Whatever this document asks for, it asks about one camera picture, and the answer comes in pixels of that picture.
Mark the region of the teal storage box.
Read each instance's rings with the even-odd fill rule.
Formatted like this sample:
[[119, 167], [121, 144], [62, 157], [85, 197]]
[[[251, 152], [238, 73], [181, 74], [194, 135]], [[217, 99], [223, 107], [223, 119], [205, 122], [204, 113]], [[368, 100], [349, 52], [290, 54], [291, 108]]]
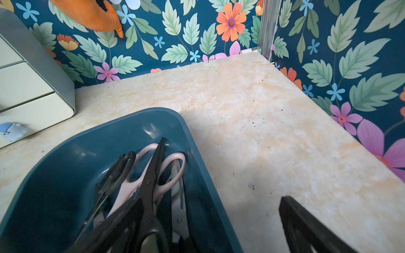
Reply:
[[242, 247], [182, 116], [145, 109], [81, 132], [51, 150], [30, 171], [1, 222], [1, 252], [61, 253], [78, 237], [95, 189], [120, 156], [166, 139], [164, 155], [186, 157], [187, 222], [201, 253], [240, 253]]

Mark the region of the white mini drawer cabinet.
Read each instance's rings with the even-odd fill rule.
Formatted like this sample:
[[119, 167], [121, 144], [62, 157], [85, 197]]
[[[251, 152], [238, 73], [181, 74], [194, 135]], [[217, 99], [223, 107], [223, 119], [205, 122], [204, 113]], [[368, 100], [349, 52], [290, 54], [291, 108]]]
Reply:
[[21, 20], [1, 9], [1, 147], [72, 117], [74, 83]]

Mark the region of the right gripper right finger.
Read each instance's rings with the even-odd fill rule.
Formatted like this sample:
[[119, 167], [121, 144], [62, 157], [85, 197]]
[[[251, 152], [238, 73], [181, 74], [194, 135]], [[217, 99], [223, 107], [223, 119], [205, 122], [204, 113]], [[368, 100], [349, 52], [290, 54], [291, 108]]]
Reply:
[[355, 253], [291, 196], [283, 196], [279, 215], [291, 253]]

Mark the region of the all black scissors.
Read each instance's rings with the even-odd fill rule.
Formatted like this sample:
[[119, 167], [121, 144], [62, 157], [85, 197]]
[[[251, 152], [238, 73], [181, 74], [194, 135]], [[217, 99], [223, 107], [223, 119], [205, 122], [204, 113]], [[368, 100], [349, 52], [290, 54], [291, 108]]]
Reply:
[[139, 189], [138, 197], [142, 203], [143, 215], [139, 225], [136, 226], [137, 231], [135, 232], [135, 241], [131, 244], [134, 253], [139, 253], [141, 251], [142, 243], [151, 235], [156, 236], [158, 249], [163, 253], [169, 252], [169, 244], [165, 231], [160, 221], [157, 219], [154, 210], [154, 192], [163, 159], [165, 141], [165, 138], [161, 138], [158, 143]]

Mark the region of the grey handled steel scissors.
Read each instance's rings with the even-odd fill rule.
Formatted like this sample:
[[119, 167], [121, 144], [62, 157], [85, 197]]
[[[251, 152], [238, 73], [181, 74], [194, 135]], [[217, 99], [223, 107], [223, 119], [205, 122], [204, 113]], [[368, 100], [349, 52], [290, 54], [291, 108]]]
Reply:
[[189, 234], [182, 176], [171, 189], [172, 252], [197, 253]]

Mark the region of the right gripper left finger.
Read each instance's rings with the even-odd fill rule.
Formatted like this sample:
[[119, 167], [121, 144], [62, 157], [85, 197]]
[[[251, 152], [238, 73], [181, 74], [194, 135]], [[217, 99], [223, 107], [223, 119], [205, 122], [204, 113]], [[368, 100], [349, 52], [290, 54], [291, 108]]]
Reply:
[[144, 214], [141, 198], [131, 198], [67, 253], [129, 253], [134, 248]]

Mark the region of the black handled scissors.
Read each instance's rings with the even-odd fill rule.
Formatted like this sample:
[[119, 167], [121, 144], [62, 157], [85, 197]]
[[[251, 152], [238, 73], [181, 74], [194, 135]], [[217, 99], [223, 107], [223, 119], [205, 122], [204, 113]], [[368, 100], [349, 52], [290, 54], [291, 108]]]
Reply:
[[105, 220], [103, 208], [104, 202], [121, 187], [131, 171], [135, 160], [136, 153], [134, 151], [119, 156], [107, 170], [101, 182], [96, 185], [95, 204], [83, 223], [75, 243], [83, 237], [83, 234], [88, 230], [88, 227], [91, 224], [93, 224], [93, 229], [95, 229]]

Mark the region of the orange plush toy hanging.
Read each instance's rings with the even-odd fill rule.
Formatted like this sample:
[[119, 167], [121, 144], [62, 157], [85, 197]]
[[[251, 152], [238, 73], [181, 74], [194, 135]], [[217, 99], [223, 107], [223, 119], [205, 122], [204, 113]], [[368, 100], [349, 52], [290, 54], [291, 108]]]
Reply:
[[116, 10], [108, 1], [103, 1], [104, 10], [97, 1], [51, 1], [63, 14], [80, 25], [95, 32], [115, 31], [123, 39], [124, 32]]

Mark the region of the pink kitchen scissors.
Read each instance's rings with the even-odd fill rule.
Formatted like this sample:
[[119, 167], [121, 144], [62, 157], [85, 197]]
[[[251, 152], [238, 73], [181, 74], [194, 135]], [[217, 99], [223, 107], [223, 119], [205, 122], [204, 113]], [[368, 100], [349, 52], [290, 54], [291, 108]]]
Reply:
[[[131, 182], [130, 176], [126, 176], [123, 183], [121, 184], [117, 199], [108, 213], [107, 217], [111, 216], [116, 210], [118, 210], [135, 192], [139, 190], [141, 184], [144, 180], [148, 166], [151, 163], [151, 159], [147, 163], [146, 167], [143, 170], [141, 176], [136, 180]], [[169, 165], [172, 165], [172, 172], [177, 171], [175, 176], [171, 176], [170, 181], [164, 185], [157, 185], [154, 191], [154, 201], [157, 201], [162, 197], [166, 192], [172, 189], [177, 183], [182, 179], [182, 175], [185, 171], [186, 157], [183, 153], [177, 152], [169, 155], [161, 164], [158, 179], [163, 174], [163, 172], [168, 168]]]

